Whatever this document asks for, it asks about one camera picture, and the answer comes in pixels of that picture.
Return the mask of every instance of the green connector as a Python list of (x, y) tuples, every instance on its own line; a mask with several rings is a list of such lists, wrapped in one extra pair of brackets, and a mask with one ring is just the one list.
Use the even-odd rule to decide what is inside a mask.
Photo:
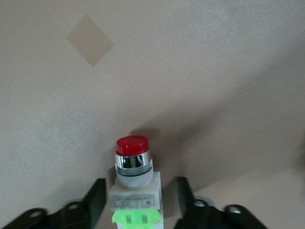
[(122, 224), (124, 229), (153, 229), (153, 224), (162, 221), (158, 210), (118, 210), (112, 222)]

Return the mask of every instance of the label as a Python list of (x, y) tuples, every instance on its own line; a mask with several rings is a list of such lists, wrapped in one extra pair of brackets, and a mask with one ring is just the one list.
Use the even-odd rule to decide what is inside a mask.
[(129, 208), (150, 208), (155, 206), (153, 195), (141, 196), (118, 196), (113, 197), (114, 207), (120, 209)]

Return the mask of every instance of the red button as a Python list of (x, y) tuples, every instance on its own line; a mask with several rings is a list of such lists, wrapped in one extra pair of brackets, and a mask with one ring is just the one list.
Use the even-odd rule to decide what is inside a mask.
[(120, 156), (137, 156), (148, 151), (148, 139), (145, 136), (127, 136), (117, 142), (117, 154)]

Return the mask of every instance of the green plastic part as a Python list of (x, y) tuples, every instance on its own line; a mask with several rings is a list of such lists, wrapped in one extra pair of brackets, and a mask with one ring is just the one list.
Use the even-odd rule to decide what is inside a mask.
[(112, 222), (122, 224), (124, 229), (153, 229), (153, 224), (162, 221), (158, 210), (118, 210)]

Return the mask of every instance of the diamond-shaped tile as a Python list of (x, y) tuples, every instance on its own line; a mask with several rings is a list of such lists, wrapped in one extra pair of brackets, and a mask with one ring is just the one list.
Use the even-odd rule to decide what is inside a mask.
[(81, 19), (67, 39), (92, 66), (113, 47), (113, 43), (88, 15)]

